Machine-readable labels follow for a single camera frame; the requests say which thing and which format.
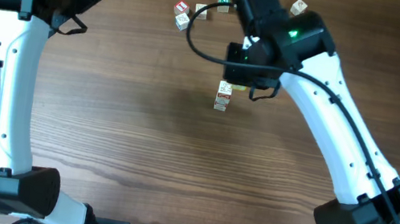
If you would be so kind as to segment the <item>green Z block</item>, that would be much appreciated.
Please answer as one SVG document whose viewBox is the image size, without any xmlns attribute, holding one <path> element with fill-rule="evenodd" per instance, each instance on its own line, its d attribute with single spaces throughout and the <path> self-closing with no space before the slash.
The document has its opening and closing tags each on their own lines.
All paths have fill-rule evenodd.
<svg viewBox="0 0 400 224">
<path fill-rule="evenodd" d="M 231 83 L 228 83 L 227 81 L 221 81 L 219 83 L 217 93 L 219 96 L 230 97 L 231 93 L 233 92 L 232 88 L 233 87 Z"/>
</svg>

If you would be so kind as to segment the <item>yellow-sided S block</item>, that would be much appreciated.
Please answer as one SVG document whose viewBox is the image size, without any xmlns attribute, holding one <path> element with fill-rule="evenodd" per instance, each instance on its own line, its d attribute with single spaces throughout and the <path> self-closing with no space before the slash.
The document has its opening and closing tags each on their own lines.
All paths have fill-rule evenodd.
<svg viewBox="0 0 400 224">
<path fill-rule="evenodd" d="M 241 86 L 241 85 L 236 85 L 236 84 L 232 84 L 232 89 L 236 90 L 236 91 L 246 91 L 246 86 Z"/>
</svg>

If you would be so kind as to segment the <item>white mushroom picture block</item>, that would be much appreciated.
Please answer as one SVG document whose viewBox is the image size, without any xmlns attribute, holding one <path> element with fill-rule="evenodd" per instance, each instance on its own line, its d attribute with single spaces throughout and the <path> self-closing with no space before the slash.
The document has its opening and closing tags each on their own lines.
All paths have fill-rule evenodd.
<svg viewBox="0 0 400 224">
<path fill-rule="evenodd" d="M 227 110 L 227 106 L 225 104 L 220 105 L 220 104 L 214 104 L 214 110 L 219 110 L 224 112 L 225 110 Z"/>
</svg>

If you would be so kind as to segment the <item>green N block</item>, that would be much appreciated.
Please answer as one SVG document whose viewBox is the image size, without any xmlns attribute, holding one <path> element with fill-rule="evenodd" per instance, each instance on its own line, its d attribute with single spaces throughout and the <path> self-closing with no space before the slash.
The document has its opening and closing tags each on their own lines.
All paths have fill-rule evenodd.
<svg viewBox="0 0 400 224">
<path fill-rule="evenodd" d="M 227 13 L 230 9 L 230 0 L 218 0 L 218 3 L 222 3 L 222 5 L 218 6 L 217 11 L 219 13 Z"/>
</svg>

